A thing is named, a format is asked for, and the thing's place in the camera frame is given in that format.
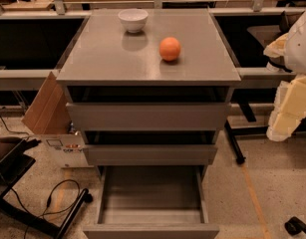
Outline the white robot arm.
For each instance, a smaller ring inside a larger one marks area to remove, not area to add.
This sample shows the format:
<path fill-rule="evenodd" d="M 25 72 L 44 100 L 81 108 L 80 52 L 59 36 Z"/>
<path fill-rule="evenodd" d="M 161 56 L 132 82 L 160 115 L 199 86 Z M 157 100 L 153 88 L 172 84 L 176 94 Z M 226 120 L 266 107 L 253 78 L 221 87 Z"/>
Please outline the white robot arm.
<path fill-rule="evenodd" d="M 270 140 L 283 141 L 306 118 L 306 10 L 263 54 L 270 58 L 283 57 L 285 67 L 296 74 L 290 83 L 282 82 L 277 88 L 266 132 Z"/>

